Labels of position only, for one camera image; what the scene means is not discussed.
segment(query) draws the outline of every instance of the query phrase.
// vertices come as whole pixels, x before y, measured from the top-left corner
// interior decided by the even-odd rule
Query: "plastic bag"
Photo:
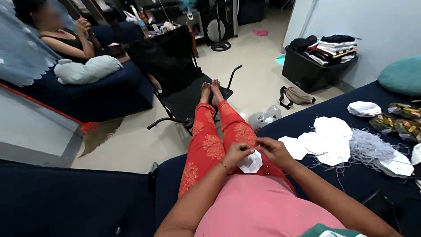
[[[282,118],[281,110],[276,105],[272,105],[271,107],[269,107],[266,113],[257,112],[250,115],[248,117],[248,123],[251,125],[251,128],[253,128],[253,130],[256,132],[262,127],[280,118]]]
[[[384,113],[378,114],[368,121],[368,123],[373,126],[373,128],[383,134],[395,133],[395,122],[396,119],[394,117]]]
[[[421,110],[420,108],[401,104],[401,103],[391,103],[387,109],[389,113],[397,114],[406,119],[417,120],[418,122],[421,119]]]
[[[268,118],[273,118],[273,121],[282,118],[281,110],[276,105],[269,107],[266,111],[266,115]]]
[[[395,122],[395,129],[402,140],[414,143],[421,143],[421,124],[415,121],[398,119]]]

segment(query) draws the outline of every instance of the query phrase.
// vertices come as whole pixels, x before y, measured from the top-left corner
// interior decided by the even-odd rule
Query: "fan stand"
[[[213,45],[211,45],[210,48],[213,51],[222,52],[222,51],[226,51],[229,48],[231,48],[231,44],[228,41],[221,39],[221,27],[219,26],[219,10],[218,10],[218,8],[219,8],[218,2],[216,2],[216,24],[218,25],[219,41],[214,43]]]

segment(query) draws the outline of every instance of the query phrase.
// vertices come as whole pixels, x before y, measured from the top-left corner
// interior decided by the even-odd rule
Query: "person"
[[[222,141],[213,121],[214,107],[220,112]],[[294,160],[282,142],[257,138],[223,99],[218,80],[202,85],[195,114],[179,199],[155,237],[300,236],[316,224],[352,229],[370,237],[401,236],[362,204]],[[237,165],[256,150],[263,165],[256,174],[246,175]],[[297,198],[284,171],[312,202]]]
[[[64,27],[60,14],[45,0],[13,0],[16,17],[39,30],[39,38],[63,58],[85,64],[102,51],[102,46],[91,29],[89,21],[83,17],[76,20],[73,32]],[[120,63],[130,60],[127,53],[117,57]],[[147,74],[158,89],[159,82]]]

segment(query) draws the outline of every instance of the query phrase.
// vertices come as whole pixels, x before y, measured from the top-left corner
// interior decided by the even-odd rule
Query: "bracelet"
[[[231,174],[231,171],[228,169],[228,167],[227,167],[226,165],[224,165],[224,164],[222,163],[222,161],[219,161],[219,163],[221,163],[221,165],[223,165],[223,166],[225,167],[226,171],[227,171],[227,172],[228,172],[228,174],[230,175],[230,174]]]

